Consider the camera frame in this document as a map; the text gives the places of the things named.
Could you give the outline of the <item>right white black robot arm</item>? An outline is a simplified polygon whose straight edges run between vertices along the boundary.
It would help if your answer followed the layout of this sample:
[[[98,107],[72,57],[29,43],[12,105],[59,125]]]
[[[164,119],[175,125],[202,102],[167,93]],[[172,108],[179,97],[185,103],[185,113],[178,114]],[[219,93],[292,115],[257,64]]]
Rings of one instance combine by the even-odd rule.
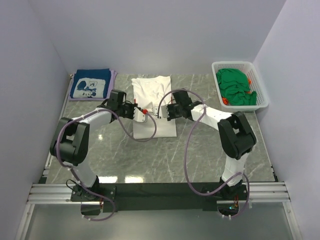
[[[197,93],[184,88],[171,90],[166,95],[169,94],[173,95],[175,103],[166,106],[167,120],[183,117],[194,122],[186,140],[183,156],[184,176],[190,190],[199,196],[208,197],[223,189],[239,190],[243,179],[246,179],[246,190],[249,191],[249,179],[244,173],[244,167],[249,153],[257,143],[257,138],[245,114],[240,111],[231,113],[209,107]],[[219,132],[220,143],[226,154],[220,186],[206,193],[202,193],[193,187],[187,169],[191,135],[199,123],[203,123]]]

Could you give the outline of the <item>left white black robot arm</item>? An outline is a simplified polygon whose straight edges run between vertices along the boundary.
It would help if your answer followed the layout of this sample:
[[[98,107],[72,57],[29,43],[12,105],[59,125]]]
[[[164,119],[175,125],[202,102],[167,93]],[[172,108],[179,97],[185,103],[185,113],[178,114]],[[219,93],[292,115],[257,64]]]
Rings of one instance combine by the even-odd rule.
[[[89,151],[90,133],[108,125],[119,117],[137,120],[143,116],[137,103],[127,100],[127,94],[121,90],[112,90],[93,111],[76,118],[62,117],[57,124],[50,144],[50,154],[59,163],[70,169],[76,183],[91,195],[100,191],[99,177],[90,168],[86,157]]]

